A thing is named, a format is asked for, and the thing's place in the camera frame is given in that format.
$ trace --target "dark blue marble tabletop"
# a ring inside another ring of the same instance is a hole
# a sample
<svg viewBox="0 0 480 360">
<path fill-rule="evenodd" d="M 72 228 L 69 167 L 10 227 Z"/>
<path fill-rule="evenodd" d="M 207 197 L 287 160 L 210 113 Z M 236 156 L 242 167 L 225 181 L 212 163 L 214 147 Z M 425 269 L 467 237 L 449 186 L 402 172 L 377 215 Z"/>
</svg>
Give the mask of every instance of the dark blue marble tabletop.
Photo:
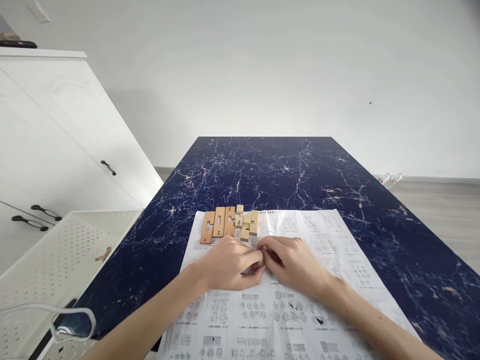
<svg viewBox="0 0 480 360">
<path fill-rule="evenodd" d="M 421 339 L 480 357 L 480 277 L 331 137 L 199 137 L 78 300 L 103 337 L 179 272 L 196 211 L 337 209 Z M 87 336 L 86 316 L 68 315 Z"/>
</svg>

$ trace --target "wooden floor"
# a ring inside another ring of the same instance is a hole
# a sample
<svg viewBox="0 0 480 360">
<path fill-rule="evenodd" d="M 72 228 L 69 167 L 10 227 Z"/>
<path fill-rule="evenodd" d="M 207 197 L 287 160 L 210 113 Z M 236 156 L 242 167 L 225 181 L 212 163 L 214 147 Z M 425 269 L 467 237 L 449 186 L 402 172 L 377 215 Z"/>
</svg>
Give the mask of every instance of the wooden floor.
<svg viewBox="0 0 480 360">
<path fill-rule="evenodd" d="M 163 181 L 170 172 L 158 170 Z M 390 190 L 480 274 L 480 185 L 401 181 Z"/>
</svg>

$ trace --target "instruction sheet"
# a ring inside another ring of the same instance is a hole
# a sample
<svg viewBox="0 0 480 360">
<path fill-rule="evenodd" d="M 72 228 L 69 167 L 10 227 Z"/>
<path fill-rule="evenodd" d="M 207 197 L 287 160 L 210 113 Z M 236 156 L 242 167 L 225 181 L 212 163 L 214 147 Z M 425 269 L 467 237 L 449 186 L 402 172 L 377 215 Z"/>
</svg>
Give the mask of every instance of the instruction sheet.
<svg viewBox="0 0 480 360">
<path fill-rule="evenodd" d="M 200 245 L 205 213 L 197 212 L 181 269 L 215 245 Z M 336 210 L 260 211 L 258 236 L 302 238 L 318 261 L 374 307 L 419 338 Z M 240 239 L 240 230 L 236 230 Z M 165 332 L 158 359 L 380 359 L 356 329 L 320 302 L 266 270 L 244 291 L 213 290 L 191 302 Z"/>
</svg>

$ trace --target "black drawer pull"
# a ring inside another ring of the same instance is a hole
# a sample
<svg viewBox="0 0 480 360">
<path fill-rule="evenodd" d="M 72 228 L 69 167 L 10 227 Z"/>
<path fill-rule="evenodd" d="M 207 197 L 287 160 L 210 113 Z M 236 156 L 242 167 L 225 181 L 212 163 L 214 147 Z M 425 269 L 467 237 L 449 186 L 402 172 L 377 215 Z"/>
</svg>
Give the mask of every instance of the black drawer pull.
<svg viewBox="0 0 480 360">
<path fill-rule="evenodd" d="M 56 214 L 55 212 L 51 211 L 51 210 L 47 210 L 47 209 L 44 209 L 43 207 L 41 207 L 40 205 L 32 205 L 30 207 L 30 209 L 32 210 L 39 210 L 43 213 L 45 213 L 45 215 L 48 215 L 52 218 L 55 218 L 55 221 L 60 221 L 62 220 L 62 217 L 61 216 L 58 216 L 58 214 Z"/>
<path fill-rule="evenodd" d="M 49 228 L 48 226 L 43 226 L 41 223 L 33 221 L 33 220 L 27 220 L 21 217 L 20 215 L 16 215 L 11 218 L 13 221 L 21 221 L 24 223 L 27 223 L 30 226 L 33 226 L 34 228 L 40 229 L 40 231 L 47 231 Z"/>
<path fill-rule="evenodd" d="M 112 170 L 112 168 L 110 167 L 110 165 L 109 165 L 109 164 L 107 164 L 107 162 L 106 162 L 105 160 L 102 160 L 102 161 L 100 161 L 100 164 L 107 165 L 107 166 L 108 166 L 108 168 L 109 168 L 109 169 L 110 169 L 110 171 L 111 171 L 111 174 L 112 174 L 113 176 L 117 175 L 117 173 L 116 173 L 115 171 L 113 171 L 113 170 Z"/>
</svg>

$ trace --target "wall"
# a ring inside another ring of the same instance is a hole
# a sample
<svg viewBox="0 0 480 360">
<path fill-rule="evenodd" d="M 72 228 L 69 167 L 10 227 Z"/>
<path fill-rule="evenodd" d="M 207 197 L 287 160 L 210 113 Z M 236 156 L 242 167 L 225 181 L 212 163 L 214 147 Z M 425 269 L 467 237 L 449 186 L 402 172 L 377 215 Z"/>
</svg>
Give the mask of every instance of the wall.
<svg viewBox="0 0 480 360">
<path fill-rule="evenodd" d="M 369 171 L 480 178 L 476 0 L 38 0 L 155 166 L 197 136 L 333 136 Z"/>
<path fill-rule="evenodd" d="M 7 24 L 5 19 L 0 15 L 0 33 L 13 33 L 12 28 Z"/>
</svg>

